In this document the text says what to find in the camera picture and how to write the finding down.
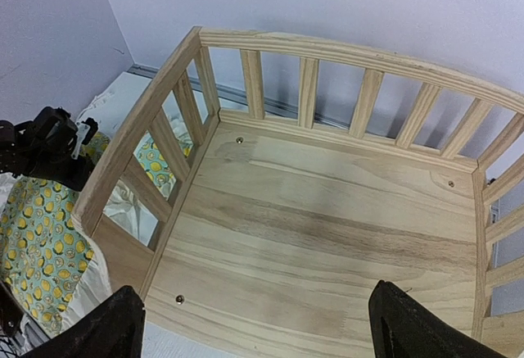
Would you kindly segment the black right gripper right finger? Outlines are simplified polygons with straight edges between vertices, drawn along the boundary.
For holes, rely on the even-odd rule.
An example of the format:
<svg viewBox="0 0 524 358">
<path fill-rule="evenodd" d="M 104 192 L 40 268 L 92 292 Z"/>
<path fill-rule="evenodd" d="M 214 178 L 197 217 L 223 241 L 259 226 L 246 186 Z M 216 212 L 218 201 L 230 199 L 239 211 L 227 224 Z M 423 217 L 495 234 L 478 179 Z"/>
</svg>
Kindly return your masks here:
<svg viewBox="0 0 524 358">
<path fill-rule="evenodd" d="M 391 281 L 379 280 L 368 300 L 376 357 L 501 357 L 448 325 Z"/>
</svg>

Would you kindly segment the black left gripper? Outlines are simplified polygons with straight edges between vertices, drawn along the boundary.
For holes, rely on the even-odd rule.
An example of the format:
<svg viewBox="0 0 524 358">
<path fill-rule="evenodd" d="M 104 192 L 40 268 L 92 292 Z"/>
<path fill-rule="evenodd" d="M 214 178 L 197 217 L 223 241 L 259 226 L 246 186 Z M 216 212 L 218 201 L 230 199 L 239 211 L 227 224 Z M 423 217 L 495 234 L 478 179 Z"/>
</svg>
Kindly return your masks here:
<svg viewBox="0 0 524 358">
<path fill-rule="evenodd" d="M 1 122 L 1 172 L 48 179 L 76 192 L 83 190 L 95 163 L 80 154 L 98 131 L 88 118 L 75 123 L 62 108 L 44 107 L 33 119 L 18 125 Z"/>
</svg>

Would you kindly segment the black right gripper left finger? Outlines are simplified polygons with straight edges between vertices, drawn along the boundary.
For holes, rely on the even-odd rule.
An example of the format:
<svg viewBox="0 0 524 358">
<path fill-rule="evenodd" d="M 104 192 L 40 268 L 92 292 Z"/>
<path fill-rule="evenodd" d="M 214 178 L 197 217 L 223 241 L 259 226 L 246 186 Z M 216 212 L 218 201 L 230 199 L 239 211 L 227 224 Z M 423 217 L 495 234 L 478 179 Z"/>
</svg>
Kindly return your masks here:
<svg viewBox="0 0 524 358">
<path fill-rule="evenodd" d="M 129 285 L 113 293 L 77 324 L 25 357 L 139 357 L 145 307 Z"/>
</svg>

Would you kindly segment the lemon print bed cushion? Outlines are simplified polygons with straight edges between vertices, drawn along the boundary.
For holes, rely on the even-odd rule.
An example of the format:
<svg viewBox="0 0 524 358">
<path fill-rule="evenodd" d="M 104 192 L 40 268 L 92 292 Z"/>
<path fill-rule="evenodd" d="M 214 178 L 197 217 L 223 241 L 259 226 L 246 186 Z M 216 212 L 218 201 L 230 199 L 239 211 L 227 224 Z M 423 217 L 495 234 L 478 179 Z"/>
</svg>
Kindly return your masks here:
<svg viewBox="0 0 524 358">
<path fill-rule="evenodd" d="M 217 123 L 193 95 L 144 93 L 80 154 L 94 169 L 80 192 L 20 175 L 2 202 L 1 328 L 25 353 L 72 328 L 129 285 L 143 299 L 174 227 L 203 143 Z"/>
</svg>

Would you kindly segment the wooden pet bed frame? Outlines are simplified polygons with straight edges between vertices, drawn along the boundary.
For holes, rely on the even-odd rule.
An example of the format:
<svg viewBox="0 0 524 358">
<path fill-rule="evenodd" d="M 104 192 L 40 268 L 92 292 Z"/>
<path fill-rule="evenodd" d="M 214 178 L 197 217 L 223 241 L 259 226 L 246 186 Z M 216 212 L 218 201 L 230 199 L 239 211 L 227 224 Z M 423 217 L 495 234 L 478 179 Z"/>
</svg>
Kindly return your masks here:
<svg viewBox="0 0 524 358">
<path fill-rule="evenodd" d="M 489 209 L 523 179 L 487 170 L 523 132 L 523 96 L 373 48 L 196 26 L 91 174 L 75 225 L 154 324 L 254 357 L 371 357 L 368 299 L 396 283 L 502 356 L 523 278 Z"/>
</svg>

